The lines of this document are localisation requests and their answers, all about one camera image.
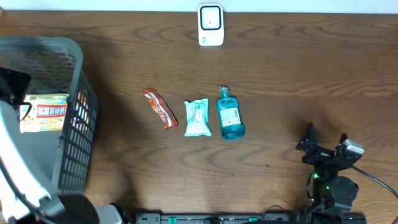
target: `bottle neck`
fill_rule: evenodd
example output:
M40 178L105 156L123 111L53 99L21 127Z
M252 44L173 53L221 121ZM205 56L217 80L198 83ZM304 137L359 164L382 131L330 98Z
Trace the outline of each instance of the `bottle neck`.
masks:
M220 93L220 98L229 98L231 95L229 94L229 89L226 86L218 87L218 91Z

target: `red label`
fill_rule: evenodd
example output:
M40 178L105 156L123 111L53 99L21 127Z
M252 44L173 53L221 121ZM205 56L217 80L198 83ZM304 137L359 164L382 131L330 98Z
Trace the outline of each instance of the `red label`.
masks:
M37 118L59 118L66 112L66 105L37 105Z

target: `black square outline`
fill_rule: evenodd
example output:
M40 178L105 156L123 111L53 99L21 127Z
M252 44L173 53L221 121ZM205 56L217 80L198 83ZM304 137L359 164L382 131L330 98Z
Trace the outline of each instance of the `black square outline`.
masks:
M219 20L220 20L220 26L218 27L218 28L211 28L211 29L205 29L205 28L203 28L203 25L202 25L202 17L201 17L201 10L204 8L204 7L217 7L218 8L218 15L219 15ZM202 30L219 30L220 28L221 28L221 23L222 23L222 21L221 21L221 8L219 7L219 6L202 6L200 9L199 9L199 11L200 11L200 27L201 27L201 29Z

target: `light blue package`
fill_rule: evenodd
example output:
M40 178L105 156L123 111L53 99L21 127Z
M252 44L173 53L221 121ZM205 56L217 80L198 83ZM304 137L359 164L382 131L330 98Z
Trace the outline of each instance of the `light blue package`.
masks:
M211 131L207 125L209 116L209 99L195 100L191 103L185 101L187 109L187 131L184 136L211 136Z

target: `wood grain surface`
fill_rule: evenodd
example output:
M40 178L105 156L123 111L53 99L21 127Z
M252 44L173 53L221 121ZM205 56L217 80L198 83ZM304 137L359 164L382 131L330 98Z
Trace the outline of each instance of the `wood grain surface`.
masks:
M2 35L69 37L99 98L86 195L165 213L262 212L310 205L312 167L294 149L313 121L320 145L347 133L365 153L358 167L398 189L398 16L226 13L225 40L200 47L185 12L6 11ZM218 85L239 100L246 135L221 139ZM179 125L164 130L142 91L154 87ZM185 100L210 99L212 137L186 138ZM359 185L354 212L391 223L398 201Z

